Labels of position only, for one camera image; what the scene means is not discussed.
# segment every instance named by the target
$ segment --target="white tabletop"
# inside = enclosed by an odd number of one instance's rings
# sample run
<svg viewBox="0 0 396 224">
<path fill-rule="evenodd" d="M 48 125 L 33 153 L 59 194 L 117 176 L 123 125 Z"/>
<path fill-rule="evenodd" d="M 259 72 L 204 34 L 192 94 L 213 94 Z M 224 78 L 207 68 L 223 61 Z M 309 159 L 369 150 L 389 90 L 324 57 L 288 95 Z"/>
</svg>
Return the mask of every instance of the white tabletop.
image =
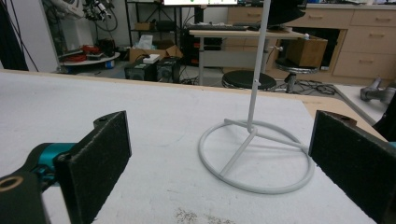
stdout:
<svg viewBox="0 0 396 224">
<path fill-rule="evenodd" d="M 77 142 L 95 119 L 126 110 L 133 156 L 95 223 L 374 223 L 318 167 L 308 185 L 280 195 L 236 189 L 206 170 L 197 152 L 201 135 L 224 118 L 245 119 L 248 94 L 68 77 L 0 72 L 0 176 L 19 168 L 35 146 Z M 308 145 L 313 119 L 304 104 L 258 96 L 255 119 Z M 208 139 L 208 153 L 222 163 L 245 137 L 226 128 Z M 231 175 L 273 187 L 305 169 L 302 153 L 255 139 Z M 43 196 L 52 223 L 68 223 L 59 188 Z"/>
</svg>

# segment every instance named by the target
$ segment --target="computer monitor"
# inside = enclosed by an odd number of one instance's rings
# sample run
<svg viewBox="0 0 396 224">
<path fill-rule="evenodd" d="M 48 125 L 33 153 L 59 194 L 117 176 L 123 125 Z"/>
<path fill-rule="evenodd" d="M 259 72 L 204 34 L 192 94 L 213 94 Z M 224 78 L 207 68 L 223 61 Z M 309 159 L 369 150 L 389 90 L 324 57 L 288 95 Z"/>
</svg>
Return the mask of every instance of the computer monitor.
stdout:
<svg viewBox="0 0 396 224">
<path fill-rule="evenodd" d="M 306 2 L 306 0 L 272 0 L 268 25 L 279 25 L 302 17 L 305 12 L 301 9 L 306 8 Z"/>
<path fill-rule="evenodd" d="M 163 0 L 166 6 L 232 6 L 238 0 Z"/>
</svg>

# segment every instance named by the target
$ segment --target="vertical pole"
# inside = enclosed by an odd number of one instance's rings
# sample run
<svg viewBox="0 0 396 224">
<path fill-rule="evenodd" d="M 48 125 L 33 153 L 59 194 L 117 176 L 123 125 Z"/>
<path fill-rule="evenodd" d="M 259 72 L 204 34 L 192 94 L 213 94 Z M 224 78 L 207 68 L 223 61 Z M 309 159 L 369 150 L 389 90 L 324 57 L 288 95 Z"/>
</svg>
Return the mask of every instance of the vertical pole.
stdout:
<svg viewBox="0 0 396 224">
<path fill-rule="evenodd" d="M 262 25 L 260 29 L 259 46 L 257 47 L 256 65 L 254 67 L 254 78 L 253 78 L 250 106 L 249 106 L 248 118 L 247 118 L 247 130 L 249 132 L 251 132 L 252 130 L 252 121 L 253 121 L 254 107 L 256 105 L 257 90 L 261 85 L 259 82 L 260 71 L 261 70 L 265 71 L 265 63 L 262 62 L 262 55 L 265 53 L 264 44 L 266 42 L 265 36 L 267 34 L 267 23 L 268 23 L 268 14 L 270 12 L 270 6 L 271 6 L 271 1 L 264 0 L 264 6 L 262 8 Z"/>
<path fill-rule="evenodd" d="M 125 0 L 125 11 L 126 11 L 126 21 L 128 23 L 129 47 L 131 47 L 133 43 L 132 43 L 132 34 L 131 34 L 131 21 L 129 18 L 128 0 Z"/>
<path fill-rule="evenodd" d="M 204 37 L 199 38 L 199 62 L 198 62 L 198 85 L 204 85 L 204 62 L 205 62 L 205 54 L 204 54 Z"/>
</svg>

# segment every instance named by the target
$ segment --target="shelf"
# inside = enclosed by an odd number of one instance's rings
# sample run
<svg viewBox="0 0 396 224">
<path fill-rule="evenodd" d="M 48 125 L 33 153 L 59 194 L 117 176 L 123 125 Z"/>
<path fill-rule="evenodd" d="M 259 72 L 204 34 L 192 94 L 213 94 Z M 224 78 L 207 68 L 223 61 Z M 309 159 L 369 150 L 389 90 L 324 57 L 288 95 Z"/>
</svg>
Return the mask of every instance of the shelf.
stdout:
<svg viewBox="0 0 396 224">
<path fill-rule="evenodd" d="M 79 63 L 65 62 L 65 63 L 62 63 L 62 65 L 65 65 L 65 66 L 77 66 L 77 65 L 94 64 L 94 63 L 105 63 L 105 62 L 114 60 L 114 59 L 118 58 L 119 56 L 120 56 L 120 54 L 119 54 L 118 52 L 115 52 L 114 56 L 109 57 L 109 58 L 101 58 L 101 59 L 98 60 L 98 61 L 88 61 L 88 60 L 87 60 L 87 61 L 79 62 Z"/>
<path fill-rule="evenodd" d="M 158 21 L 161 20 L 161 15 L 164 15 L 167 19 L 169 20 L 173 20 L 176 22 L 176 26 L 175 29 L 172 31 L 159 31 L 159 30 L 135 30 L 131 28 L 131 19 L 129 16 L 129 10 L 128 10 L 128 5 L 130 4 L 134 4 L 135 6 L 135 12 L 136 12 L 136 22 L 141 22 L 141 21 L 149 21 L 157 12 L 158 13 Z M 151 14 L 145 19 L 145 20 L 141 20 L 140 17 L 140 13 L 139 13 L 139 5 L 153 5 L 153 10 L 151 12 Z M 171 17 L 168 16 L 168 14 L 163 11 L 163 8 L 172 8 L 173 9 L 173 19 L 171 19 Z M 129 42 L 130 42 L 130 46 L 133 45 L 133 41 L 132 41 L 132 32 L 138 32 L 139 37 L 141 36 L 141 33 L 159 33 L 161 35 L 161 33 L 168 33 L 168 34 L 174 34 L 175 36 L 175 44 L 178 45 L 178 41 L 177 41 L 177 10 L 178 10 L 178 14 L 179 14 L 179 24 L 182 24 L 181 21 L 181 7 L 174 7 L 174 6 L 164 6 L 163 4 L 161 4 L 160 2 L 136 2 L 136 1 L 128 1 L 125 0 L 125 9 L 126 9 L 126 15 L 127 15 L 127 21 L 128 21 L 128 30 L 129 30 Z"/>
</svg>

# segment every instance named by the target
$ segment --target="desk leg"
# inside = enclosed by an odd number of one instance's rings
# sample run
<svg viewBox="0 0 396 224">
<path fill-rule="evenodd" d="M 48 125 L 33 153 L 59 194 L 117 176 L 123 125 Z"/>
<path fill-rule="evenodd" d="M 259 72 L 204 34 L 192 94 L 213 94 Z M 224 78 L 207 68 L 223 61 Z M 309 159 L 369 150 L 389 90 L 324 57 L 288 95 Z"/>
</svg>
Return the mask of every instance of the desk leg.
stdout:
<svg viewBox="0 0 396 224">
<path fill-rule="evenodd" d="M 265 68 L 267 65 L 267 60 L 268 60 L 268 43 L 269 43 L 269 39 L 265 38 L 265 42 L 264 42 L 264 51 L 262 53 L 262 68 L 261 68 L 261 72 L 263 74 L 265 74 Z"/>
<path fill-rule="evenodd" d="M 205 50 L 204 50 L 204 38 L 199 39 L 199 70 L 198 70 L 198 85 L 204 85 L 204 62 L 205 62 Z"/>
</svg>

